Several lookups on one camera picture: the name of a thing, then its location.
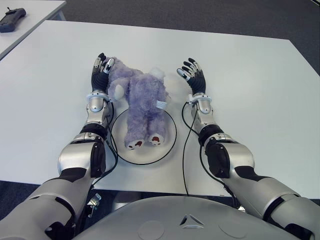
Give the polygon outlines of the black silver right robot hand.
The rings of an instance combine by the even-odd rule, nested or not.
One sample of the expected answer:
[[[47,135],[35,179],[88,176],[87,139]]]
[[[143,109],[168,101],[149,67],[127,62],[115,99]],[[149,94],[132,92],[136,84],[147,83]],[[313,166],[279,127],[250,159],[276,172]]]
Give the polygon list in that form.
[[[184,61],[183,66],[176,72],[190,86],[193,95],[206,93],[204,72],[196,60],[189,57],[188,61]]]

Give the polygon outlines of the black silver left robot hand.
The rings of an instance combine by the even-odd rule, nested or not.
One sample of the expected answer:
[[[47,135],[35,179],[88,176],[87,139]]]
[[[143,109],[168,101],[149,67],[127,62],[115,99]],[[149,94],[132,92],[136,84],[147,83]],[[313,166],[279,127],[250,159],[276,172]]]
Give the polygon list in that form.
[[[109,85],[109,75],[115,64],[115,58],[107,57],[103,52],[94,61],[91,73],[92,91],[105,92]]]

